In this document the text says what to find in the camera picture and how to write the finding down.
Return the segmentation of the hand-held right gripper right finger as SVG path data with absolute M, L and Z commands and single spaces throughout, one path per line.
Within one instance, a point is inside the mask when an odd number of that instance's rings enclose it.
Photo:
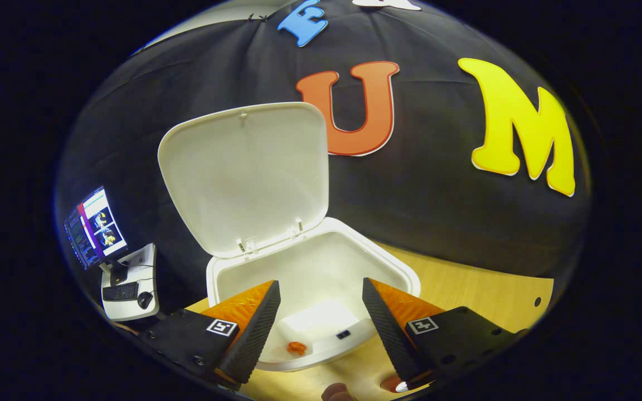
M 409 390 L 444 385 L 499 355 L 524 335 L 469 307 L 444 310 L 365 277 L 362 300 L 382 345 Z

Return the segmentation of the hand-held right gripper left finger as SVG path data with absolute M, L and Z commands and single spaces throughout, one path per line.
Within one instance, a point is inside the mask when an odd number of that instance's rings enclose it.
M 196 378 L 230 390 L 250 379 L 281 302 L 278 280 L 203 312 L 183 308 L 140 333 L 146 347 Z

